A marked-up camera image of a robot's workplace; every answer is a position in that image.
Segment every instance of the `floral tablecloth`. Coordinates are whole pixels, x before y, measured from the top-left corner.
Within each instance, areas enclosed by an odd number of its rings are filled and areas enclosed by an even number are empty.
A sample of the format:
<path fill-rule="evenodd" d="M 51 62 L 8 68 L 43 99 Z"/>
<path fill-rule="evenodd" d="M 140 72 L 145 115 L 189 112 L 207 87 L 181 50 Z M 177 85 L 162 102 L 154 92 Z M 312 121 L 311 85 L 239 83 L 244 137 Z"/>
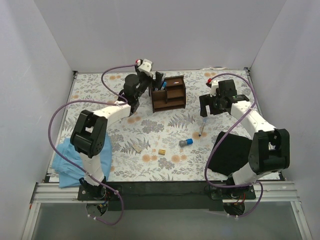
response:
<path fill-rule="evenodd" d="M 116 92 L 123 88 L 125 77 L 132 72 L 109 73 L 105 82 Z M 107 133 L 112 142 L 112 167 L 108 181 L 201 181 L 204 180 L 206 161 L 218 134 L 227 131 L 236 119 L 228 113 L 209 115 L 202 136 L 199 130 L 203 122 L 200 116 L 199 96 L 209 93 L 205 85 L 208 78 L 220 73 L 234 73 L 246 78 L 243 70 L 197 70 L 165 71 L 166 76 L 184 75 L 186 85 L 186 108 L 153 113 L 151 99 L 146 91 L 140 98 L 137 112 L 112 124 Z M 236 77 L 222 76 L 219 80 L 234 79 L 238 94 L 245 94 L 253 100 L 250 88 Z M 86 99 L 113 102 L 117 99 L 101 83 L 101 74 L 79 74 L 72 90 L 71 101 Z M 60 143 L 70 137 L 79 113 L 104 108 L 105 105 L 75 103 L 67 109 Z M 233 134 L 249 137 L 238 125 Z M 193 139 L 193 144 L 181 148 L 180 140 Z M 137 153 L 132 144 L 142 148 Z M 159 149 L 165 155 L 159 155 Z M 58 174 L 48 169 L 50 182 L 58 182 Z M 220 173 L 208 171 L 210 180 L 225 180 Z M 265 176 L 265 180 L 278 180 L 278 173 Z"/>

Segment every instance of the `blue cloth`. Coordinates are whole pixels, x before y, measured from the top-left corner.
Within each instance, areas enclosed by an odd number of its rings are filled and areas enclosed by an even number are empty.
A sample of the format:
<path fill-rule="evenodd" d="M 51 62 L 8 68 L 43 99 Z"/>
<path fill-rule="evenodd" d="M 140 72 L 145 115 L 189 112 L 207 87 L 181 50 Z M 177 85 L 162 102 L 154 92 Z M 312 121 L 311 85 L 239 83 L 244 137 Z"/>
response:
<path fill-rule="evenodd" d="M 82 159 L 75 147 L 70 143 L 70 138 L 65 138 L 63 143 L 57 146 L 57 149 L 70 161 L 83 168 Z M 105 135 L 104 146 L 100 152 L 100 161 L 102 171 L 106 180 L 108 180 L 112 163 L 112 145 L 108 134 Z M 59 174 L 60 188 L 79 186 L 79 179 L 85 176 L 83 171 L 64 160 L 58 154 L 54 156 L 52 168 Z"/>

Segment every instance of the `gray wall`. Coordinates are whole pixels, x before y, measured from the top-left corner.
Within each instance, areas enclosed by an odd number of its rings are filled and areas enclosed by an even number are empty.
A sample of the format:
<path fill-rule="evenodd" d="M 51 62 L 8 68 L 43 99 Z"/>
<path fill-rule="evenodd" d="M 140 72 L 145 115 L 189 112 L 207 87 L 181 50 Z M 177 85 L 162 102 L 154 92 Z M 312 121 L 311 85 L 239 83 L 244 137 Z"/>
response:
<path fill-rule="evenodd" d="M 0 239 L 16 240 L 46 174 L 49 119 L 67 100 L 72 71 L 33 0 L 0 0 L 0 53 Z"/>
<path fill-rule="evenodd" d="M 250 67 L 285 0 L 35 0 L 72 70 Z"/>
<path fill-rule="evenodd" d="M 290 132 L 294 180 L 320 239 L 320 1 L 287 0 L 251 68 L 263 116 Z"/>

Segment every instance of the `table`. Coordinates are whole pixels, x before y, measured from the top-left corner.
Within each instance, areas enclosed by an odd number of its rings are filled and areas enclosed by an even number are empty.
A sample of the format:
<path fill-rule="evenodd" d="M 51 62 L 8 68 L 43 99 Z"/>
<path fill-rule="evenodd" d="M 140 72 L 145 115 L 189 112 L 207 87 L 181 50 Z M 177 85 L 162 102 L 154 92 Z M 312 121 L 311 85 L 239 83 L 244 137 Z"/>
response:
<path fill-rule="evenodd" d="M 112 167 L 108 181 L 203 181 L 207 159 L 218 134 L 227 131 L 236 119 L 228 113 L 209 115 L 202 136 L 199 130 L 203 122 L 200 116 L 199 96 L 208 94 L 205 85 L 208 78 L 220 73 L 233 73 L 247 78 L 244 70 L 189 70 L 163 71 L 167 77 L 184 75 L 186 85 L 186 108 L 153 113 L 151 99 L 146 91 L 141 98 L 137 112 L 130 117 L 112 124 L 107 133 L 112 142 Z M 124 79 L 133 72 L 113 72 L 105 75 L 105 82 L 116 92 L 123 88 Z M 250 88 L 241 79 L 233 76 L 221 76 L 218 80 L 234 79 L 238 94 L 245 94 L 250 101 L 253 95 Z M 101 74 L 79 74 L 74 80 L 70 101 L 96 100 L 113 102 L 117 97 L 101 83 Z M 67 113 L 59 136 L 59 143 L 69 138 L 79 113 L 104 108 L 102 104 L 75 103 L 67 108 Z M 250 137 L 246 130 L 238 125 L 231 133 Z M 180 140 L 193 139 L 193 144 L 181 148 Z M 137 153 L 132 144 L 142 148 Z M 166 150 L 159 155 L 158 150 Z M 49 182 L 59 182 L 58 174 L 49 164 Z M 220 173 L 208 170 L 210 180 L 226 180 Z M 271 173 L 263 180 L 279 180 L 279 173 Z"/>

